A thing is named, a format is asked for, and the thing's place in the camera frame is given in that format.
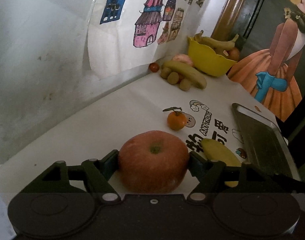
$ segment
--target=yellow basket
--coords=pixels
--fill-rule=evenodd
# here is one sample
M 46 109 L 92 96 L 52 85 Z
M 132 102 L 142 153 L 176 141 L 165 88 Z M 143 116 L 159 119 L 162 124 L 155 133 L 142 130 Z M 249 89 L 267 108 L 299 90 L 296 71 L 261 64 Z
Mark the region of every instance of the yellow basket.
M 211 47 L 199 44 L 192 37 L 188 37 L 188 43 L 188 56 L 192 59 L 194 66 L 210 76 L 222 76 L 237 63 L 216 54 Z

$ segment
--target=tray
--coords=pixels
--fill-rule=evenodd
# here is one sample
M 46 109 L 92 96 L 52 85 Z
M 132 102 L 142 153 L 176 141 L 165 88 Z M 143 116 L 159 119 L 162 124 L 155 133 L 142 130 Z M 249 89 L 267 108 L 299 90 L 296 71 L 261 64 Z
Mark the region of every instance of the tray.
M 233 103 L 232 109 L 249 161 L 267 174 L 284 174 L 300 180 L 279 128 L 267 118 L 240 104 Z

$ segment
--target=wall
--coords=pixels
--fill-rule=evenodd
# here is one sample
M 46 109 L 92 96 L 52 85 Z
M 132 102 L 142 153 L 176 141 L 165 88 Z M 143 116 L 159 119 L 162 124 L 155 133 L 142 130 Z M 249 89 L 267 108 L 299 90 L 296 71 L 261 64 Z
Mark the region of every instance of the wall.
M 0 164 L 62 120 L 147 73 L 146 65 L 103 80 L 92 72 L 85 43 L 93 2 L 0 0 Z M 207 35 L 225 2 L 205 1 L 199 28 Z

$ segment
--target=orange dress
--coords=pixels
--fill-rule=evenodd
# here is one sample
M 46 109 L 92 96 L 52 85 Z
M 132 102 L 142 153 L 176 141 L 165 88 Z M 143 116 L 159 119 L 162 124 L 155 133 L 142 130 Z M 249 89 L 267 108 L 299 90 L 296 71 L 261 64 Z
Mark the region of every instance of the orange dress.
M 297 24 L 288 19 L 278 25 L 269 49 L 257 51 L 236 63 L 228 73 L 228 78 L 240 83 L 253 97 L 257 93 L 256 73 L 264 71 L 276 78 L 287 81 L 284 92 L 269 88 L 262 104 L 283 122 L 293 112 L 302 99 L 294 72 L 302 50 L 289 60 L 298 33 Z

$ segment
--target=cartoon girl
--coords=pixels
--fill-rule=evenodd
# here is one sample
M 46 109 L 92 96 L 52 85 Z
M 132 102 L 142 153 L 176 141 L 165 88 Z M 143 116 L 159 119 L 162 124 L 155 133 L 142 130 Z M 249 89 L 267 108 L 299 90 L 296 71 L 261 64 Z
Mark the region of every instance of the cartoon girl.
M 283 122 L 302 99 L 294 72 L 305 45 L 305 0 L 290 1 L 300 11 L 285 15 L 270 48 L 242 59 L 228 74 Z

